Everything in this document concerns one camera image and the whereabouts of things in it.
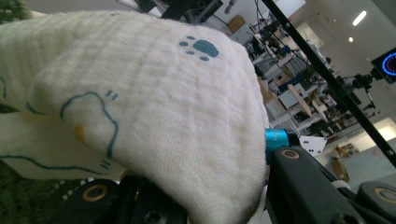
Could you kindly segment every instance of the white cloth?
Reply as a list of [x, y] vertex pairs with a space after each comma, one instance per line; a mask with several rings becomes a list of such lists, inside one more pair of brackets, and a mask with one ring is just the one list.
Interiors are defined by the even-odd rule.
[[194, 223], [258, 206], [268, 118], [245, 49], [217, 31], [132, 12], [2, 25], [0, 99], [25, 111], [0, 116], [0, 158], [27, 177], [129, 169]]

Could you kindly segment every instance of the brass-colored ring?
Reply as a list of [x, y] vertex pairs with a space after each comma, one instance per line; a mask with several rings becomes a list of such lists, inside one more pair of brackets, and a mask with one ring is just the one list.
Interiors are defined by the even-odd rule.
[[[102, 192], [99, 195], [92, 197], [90, 196], [90, 191], [94, 189], [101, 189]], [[86, 202], [93, 203], [105, 197], [107, 195], [107, 192], [108, 189], [105, 185], [94, 185], [84, 191], [84, 193], [82, 194], [82, 199], [84, 199], [84, 201]]]
[[[289, 156], [288, 154], [286, 154], [287, 152], [292, 152], [294, 154], [294, 156]], [[282, 156], [289, 158], [291, 160], [297, 160], [300, 158], [300, 154], [298, 154], [297, 152], [295, 152], [293, 150], [289, 150], [289, 149], [283, 149], [281, 154], [282, 154]]]
[[375, 188], [375, 189], [374, 189], [375, 195], [376, 195], [379, 199], [381, 199], [382, 201], [385, 201], [385, 202], [387, 202], [387, 203], [394, 203], [394, 204], [396, 204], [396, 200], [391, 200], [391, 199], [389, 199], [389, 198], [384, 197], [384, 195], [381, 194], [382, 191], [389, 192], [389, 193], [391, 193], [391, 194], [393, 194], [393, 195], [396, 196], [396, 192], [395, 192], [395, 191], [392, 191], [392, 190], [390, 190], [390, 189], [383, 189], [383, 188]]

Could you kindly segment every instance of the blue ring light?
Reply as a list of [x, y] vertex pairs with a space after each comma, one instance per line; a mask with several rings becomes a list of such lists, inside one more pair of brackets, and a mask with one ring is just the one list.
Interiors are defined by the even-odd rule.
[[388, 55], [388, 57], [385, 58], [384, 62], [382, 62], [382, 69], [388, 75], [396, 76], [396, 71], [395, 70], [391, 70], [390, 68], [387, 67], [388, 63], [391, 60], [396, 60], [396, 53], [391, 53], [390, 55]]

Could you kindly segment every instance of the cardboard box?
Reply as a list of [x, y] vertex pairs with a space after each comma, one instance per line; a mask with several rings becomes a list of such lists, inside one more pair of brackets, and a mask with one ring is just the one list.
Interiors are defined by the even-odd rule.
[[236, 15], [230, 22], [228, 22], [228, 28], [231, 32], [235, 33], [241, 26], [245, 24], [245, 19], [242, 16]]

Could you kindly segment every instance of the ceiling light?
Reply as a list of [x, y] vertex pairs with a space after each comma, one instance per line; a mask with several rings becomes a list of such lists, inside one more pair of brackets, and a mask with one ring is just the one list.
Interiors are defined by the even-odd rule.
[[359, 16], [353, 21], [353, 25], [356, 26], [359, 24], [359, 22], [361, 22], [361, 20], [363, 20], [363, 18], [366, 16], [367, 12], [363, 11], [361, 14], [359, 14]]

